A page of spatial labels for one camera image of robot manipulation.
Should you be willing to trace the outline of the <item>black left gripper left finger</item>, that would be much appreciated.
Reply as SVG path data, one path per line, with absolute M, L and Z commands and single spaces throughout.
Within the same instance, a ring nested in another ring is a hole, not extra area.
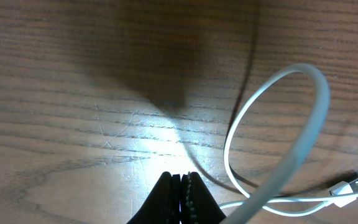
M 127 224 L 179 224 L 180 174 L 163 172 L 139 211 Z

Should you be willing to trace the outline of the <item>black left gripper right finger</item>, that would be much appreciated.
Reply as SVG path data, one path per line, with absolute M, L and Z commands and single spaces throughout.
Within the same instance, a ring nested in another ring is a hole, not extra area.
M 226 216 L 197 172 L 181 178 L 182 224 L 219 224 Z

